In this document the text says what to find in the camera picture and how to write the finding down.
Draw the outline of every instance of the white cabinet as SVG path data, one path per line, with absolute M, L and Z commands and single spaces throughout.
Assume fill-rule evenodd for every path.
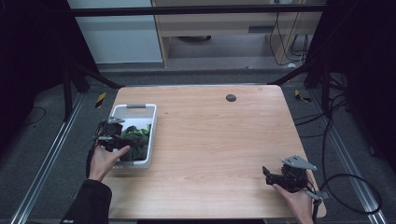
M 68 3 L 71 8 L 151 7 L 150 0 L 68 0 Z M 98 64 L 163 61 L 153 16 L 76 19 Z

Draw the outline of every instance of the person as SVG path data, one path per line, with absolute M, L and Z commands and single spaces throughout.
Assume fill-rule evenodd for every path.
M 108 152 L 101 146 L 93 150 L 91 169 L 70 208 L 65 213 L 60 224 L 108 224 L 108 209 L 110 207 L 111 189 L 102 183 L 106 174 L 111 170 L 117 159 L 130 150 L 123 147 L 116 152 Z M 300 224 L 311 224 L 312 198 L 304 190 L 289 193 L 277 184 L 273 188 L 286 200 L 292 214 Z

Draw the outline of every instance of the wooden table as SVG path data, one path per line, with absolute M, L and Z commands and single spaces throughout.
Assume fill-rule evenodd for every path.
M 283 158 L 306 159 L 278 86 L 122 88 L 121 104 L 155 104 L 158 120 L 150 168 L 104 180 L 110 218 L 292 217 L 262 174 L 263 165 L 280 174 Z

